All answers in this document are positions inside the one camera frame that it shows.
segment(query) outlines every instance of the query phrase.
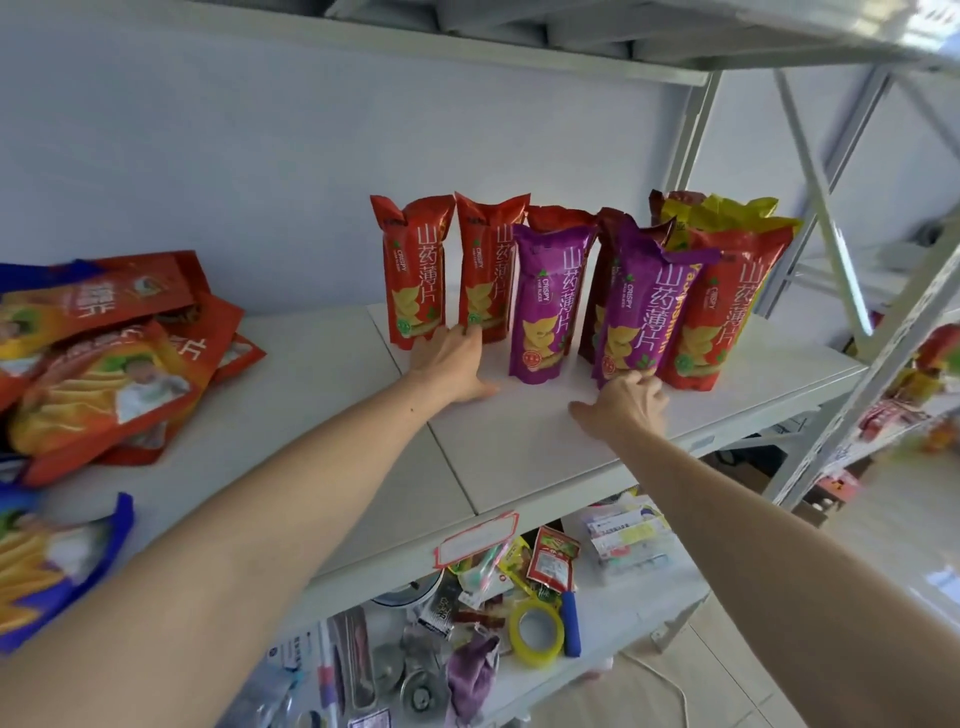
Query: hand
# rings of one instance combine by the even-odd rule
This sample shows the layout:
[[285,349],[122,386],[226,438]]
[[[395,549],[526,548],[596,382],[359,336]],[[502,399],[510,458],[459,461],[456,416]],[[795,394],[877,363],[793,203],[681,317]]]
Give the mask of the hand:
[[590,437],[610,441],[624,425],[639,425],[660,437],[666,434],[667,396],[655,376],[628,372],[607,382],[596,404],[572,401],[570,415]]
[[483,329],[437,327],[429,341],[420,337],[410,352],[408,376],[422,378],[440,398],[440,407],[453,401],[479,400],[499,390],[492,382],[477,377]]

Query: white cable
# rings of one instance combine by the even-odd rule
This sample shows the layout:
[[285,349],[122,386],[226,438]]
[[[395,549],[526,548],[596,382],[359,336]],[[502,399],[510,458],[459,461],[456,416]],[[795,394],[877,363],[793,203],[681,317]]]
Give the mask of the white cable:
[[634,665],[640,665],[644,669],[647,669],[653,672],[655,675],[657,675],[657,677],[659,677],[660,680],[662,680],[664,683],[669,685],[671,688],[673,688],[675,691],[677,691],[680,694],[680,699],[682,700],[683,706],[684,706],[684,728],[690,728],[690,718],[686,709],[686,693],[684,692],[684,689],[681,688],[679,685],[677,685],[677,683],[675,683],[673,680],[671,680],[669,677],[664,675],[662,672],[660,672],[658,669],[656,669],[652,665],[649,665],[643,662],[640,658],[634,657],[633,655],[628,654],[626,652],[621,652],[620,656],[634,663]]

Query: person's left hand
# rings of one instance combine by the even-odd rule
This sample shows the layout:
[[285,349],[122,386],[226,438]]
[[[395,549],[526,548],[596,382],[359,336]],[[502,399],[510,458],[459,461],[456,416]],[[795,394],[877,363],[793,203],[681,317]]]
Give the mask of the person's left hand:
[[480,400],[499,390],[492,382],[477,376],[483,329],[471,326],[437,327],[427,341],[419,337],[410,352],[409,376],[422,377],[441,398],[443,404]]

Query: person's right arm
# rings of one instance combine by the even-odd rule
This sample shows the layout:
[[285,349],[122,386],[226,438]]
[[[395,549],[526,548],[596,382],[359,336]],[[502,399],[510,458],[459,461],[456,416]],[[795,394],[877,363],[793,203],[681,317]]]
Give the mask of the person's right arm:
[[960,721],[960,637],[829,536],[662,437],[666,397],[634,373],[572,402],[654,499],[810,726]]

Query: person's left arm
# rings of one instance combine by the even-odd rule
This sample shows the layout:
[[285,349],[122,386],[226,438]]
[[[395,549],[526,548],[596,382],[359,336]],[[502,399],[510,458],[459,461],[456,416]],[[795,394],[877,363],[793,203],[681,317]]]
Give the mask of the person's left arm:
[[417,431],[495,391],[477,378],[481,343],[480,327],[418,341],[398,382],[232,483],[41,630],[0,665],[5,723],[214,725]]

